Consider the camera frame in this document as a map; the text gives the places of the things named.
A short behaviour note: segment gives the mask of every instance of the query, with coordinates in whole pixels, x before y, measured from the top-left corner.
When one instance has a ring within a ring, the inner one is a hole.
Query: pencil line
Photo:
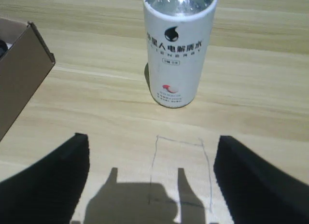
[[[157,136],[157,137],[160,138],[160,139],[169,140],[169,141],[172,141],[172,142],[177,142],[177,143],[183,143],[183,144],[188,144],[188,145],[192,145],[192,146],[202,147],[202,145],[200,145],[198,143],[189,143],[189,142],[185,142],[185,141],[178,141],[178,140],[173,140],[173,139],[166,138],[166,137],[163,137],[163,136]]]
[[[210,162],[209,162],[209,158],[208,155],[205,151],[205,145],[204,145],[204,141],[203,139],[199,138],[199,140],[201,141],[201,145],[203,148],[203,152],[204,152],[204,156],[206,158],[207,161],[207,165],[208,165],[208,176],[209,176],[209,184],[210,184],[210,191],[211,191],[211,198],[210,198],[210,203],[209,203],[209,210],[212,213],[212,183],[211,183],[211,167],[210,167]]]
[[[149,193],[148,193],[148,205],[150,204],[150,196],[151,196],[151,184],[153,181],[153,170],[154,170],[154,164],[155,164],[155,157],[156,157],[156,152],[158,150],[158,140],[159,140],[159,136],[156,136],[156,141],[155,141],[155,151],[154,151],[154,157],[153,157],[153,161],[151,163],[151,173],[150,173],[150,182],[149,182]]]

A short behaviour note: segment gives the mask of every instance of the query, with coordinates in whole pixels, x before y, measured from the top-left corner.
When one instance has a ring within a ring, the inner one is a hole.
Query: red fruit graphic
[[[178,89],[176,87],[170,86],[170,85],[163,85],[163,88],[169,91],[172,94],[175,94],[178,92]]]

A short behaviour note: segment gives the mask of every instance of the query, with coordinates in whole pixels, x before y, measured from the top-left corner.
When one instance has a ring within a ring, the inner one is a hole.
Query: dark object inside box
[[[7,50],[8,46],[3,40],[0,39],[0,58],[5,54]]]

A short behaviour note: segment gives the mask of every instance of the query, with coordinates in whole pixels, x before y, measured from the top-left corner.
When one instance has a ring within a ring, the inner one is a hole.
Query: cardboard box flap
[[[35,35],[37,36],[38,40],[40,41],[42,47],[44,48],[46,54],[49,56],[50,60],[55,63],[56,60],[55,60],[54,54],[49,51],[45,41],[43,40],[42,36],[40,35],[40,33],[39,33],[37,27],[35,26],[35,24],[32,23],[32,22],[28,22],[28,25],[31,26],[31,28],[33,29]]]

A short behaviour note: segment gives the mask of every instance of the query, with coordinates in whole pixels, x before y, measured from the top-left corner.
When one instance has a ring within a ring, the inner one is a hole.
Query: cardboard box
[[[0,16],[0,39],[12,44],[0,58],[0,141],[55,65],[32,22]]]

